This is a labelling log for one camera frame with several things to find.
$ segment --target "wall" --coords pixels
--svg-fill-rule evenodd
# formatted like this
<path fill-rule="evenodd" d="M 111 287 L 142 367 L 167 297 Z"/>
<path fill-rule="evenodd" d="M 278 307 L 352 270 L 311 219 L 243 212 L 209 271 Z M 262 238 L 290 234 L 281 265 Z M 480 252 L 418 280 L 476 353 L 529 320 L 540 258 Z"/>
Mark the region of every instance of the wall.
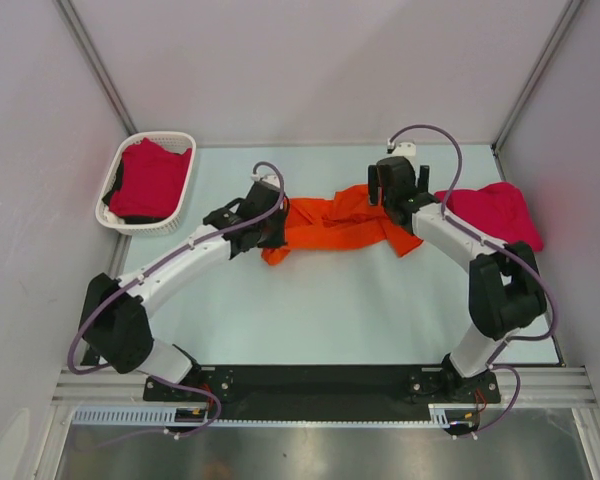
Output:
<path fill-rule="evenodd" d="M 587 366 L 600 402 L 600 0 L 584 7 L 503 160 L 547 241 L 541 268 L 567 359 Z"/>
<path fill-rule="evenodd" d="M 0 432 L 29 409 L 20 474 L 114 246 L 93 214 L 124 138 L 103 98 L 50 0 L 0 1 Z"/>
<path fill-rule="evenodd" d="M 137 127 L 206 146 L 490 143 L 565 3 L 75 1 Z"/>

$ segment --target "crumpled orange fabric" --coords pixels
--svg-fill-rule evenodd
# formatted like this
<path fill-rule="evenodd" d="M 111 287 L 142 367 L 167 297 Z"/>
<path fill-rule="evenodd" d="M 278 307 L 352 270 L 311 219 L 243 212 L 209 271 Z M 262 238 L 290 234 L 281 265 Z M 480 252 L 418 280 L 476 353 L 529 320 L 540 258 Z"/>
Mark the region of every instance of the crumpled orange fabric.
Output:
<path fill-rule="evenodd" d="M 262 250 L 269 265 L 278 265 L 295 249 L 354 250 L 387 240 L 402 257 L 422 243 L 391 223 L 382 207 L 369 205 L 367 185 L 337 192 L 333 200 L 292 198 L 285 240 L 284 247 Z"/>

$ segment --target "light blue table surface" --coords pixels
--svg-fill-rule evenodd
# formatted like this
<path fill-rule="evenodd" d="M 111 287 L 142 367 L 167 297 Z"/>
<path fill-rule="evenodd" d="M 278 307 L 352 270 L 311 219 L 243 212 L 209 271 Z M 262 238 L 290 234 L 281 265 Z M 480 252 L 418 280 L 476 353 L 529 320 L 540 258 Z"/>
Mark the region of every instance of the light blue table surface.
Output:
<path fill-rule="evenodd" d="M 446 189 L 456 169 L 450 146 L 419 145 L 431 166 L 431 191 Z M 487 145 L 462 147 L 458 187 L 500 181 Z M 125 271 L 186 238 L 210 211 L 247 194 L 252 165 L 267 160 L 285 177 L 289 197 L 332 198 L 366 183 L 383 147 L 199 149 L 189 205 L 180 229 L 134 237 Z M 470 324 L 468 276 L 428 244 L 399 259 L 386 242 L 351 252 L 294 251 L 270 267 L 253 250 L 207 272 L 153 317 L 153 333 L 202 364 L 438 363 Z M 537 319 L 524 333 L 546 331 Z M 551 340 L 514 343 L 500 361 L 556 363 Z"/>

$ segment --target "basket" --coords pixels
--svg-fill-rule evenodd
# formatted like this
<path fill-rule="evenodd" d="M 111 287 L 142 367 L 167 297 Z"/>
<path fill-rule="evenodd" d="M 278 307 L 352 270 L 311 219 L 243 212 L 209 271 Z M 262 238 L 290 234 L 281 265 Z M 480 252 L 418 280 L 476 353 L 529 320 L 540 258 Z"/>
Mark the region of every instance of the basket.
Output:
<path fill-rule="evenodd" d="M 176 210 L 171 214 L 169 218 L 157 223 L 137 224 L 137 225 L 125 225 L 112 223 L 107 221 L 104 216 L 105 204 L 102 202 L 102 197 L 111 190 L 113 182 L 116 178 L 116 170 L 122 159 L 122 152 L 126 148 L 136 142 L 140 142 L 143 138 L 148 138 L 152 142 L 162 146 L 165 150 L 174 153 L 184 153 L 185 150 L 191 148 L 191 160 L 189 161 L 189 169 L 187 170 L 187 176 L 182 187 L 182 193 L 180 194 L 180 201 Z M 167 235 L 177 230 L 180 226 L 181 213 L 183 207 L 187 204 L 189 189 L 189 180 L 191 179 L 191 172 L 193 171 L 194 157 L 196 154 L 196 142 L 195 140 L 186 133 L 179 132 L 144 132 L 137 133 L 127 138 L 116 152 L 116 156 L 113 158 L 113 162 L 109 167 L 109 173 L 107 179 L 102 186 L 98 202 L 96 203 L 96 219 L 100 225 L 117 230 L 123 235 Z"/>

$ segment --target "metal floor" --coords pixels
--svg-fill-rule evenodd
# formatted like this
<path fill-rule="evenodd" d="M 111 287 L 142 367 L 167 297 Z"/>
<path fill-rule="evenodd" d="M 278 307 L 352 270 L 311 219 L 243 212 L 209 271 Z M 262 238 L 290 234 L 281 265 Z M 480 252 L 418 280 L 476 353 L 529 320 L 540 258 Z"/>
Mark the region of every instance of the metal floor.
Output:
<path fill-rule="evenodd" d="M 478 441 L 441 430 L 218 427 L 178 442 L 74 426 L 57 480 L 590 479 L 571 410 L 516 410 Z"/>

